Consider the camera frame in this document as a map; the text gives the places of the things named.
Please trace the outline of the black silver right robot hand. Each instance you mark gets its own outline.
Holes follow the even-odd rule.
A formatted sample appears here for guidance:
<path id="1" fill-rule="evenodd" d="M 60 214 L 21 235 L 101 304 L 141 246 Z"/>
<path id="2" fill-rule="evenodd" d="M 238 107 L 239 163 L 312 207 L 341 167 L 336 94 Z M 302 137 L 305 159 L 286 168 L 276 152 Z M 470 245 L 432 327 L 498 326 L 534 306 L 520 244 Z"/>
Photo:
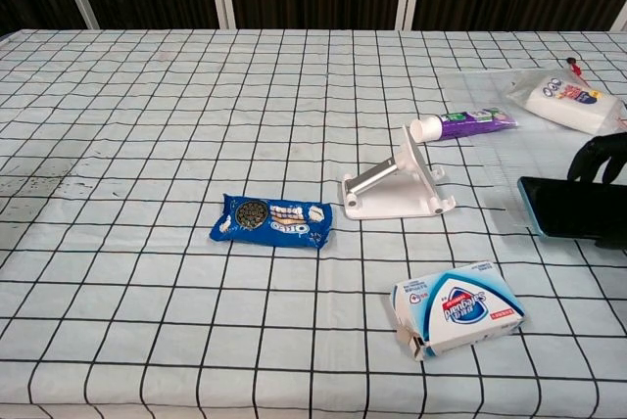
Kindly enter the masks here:
<path id="1" fill-rule="evenodd" d="M 602 176 L 603 184 L 612 183 L 627 161 L 627 133 L 596 136 L 589 140 L 574 156 L 567 179 L 592 182 L 600 167 L 606 167 Z"/>

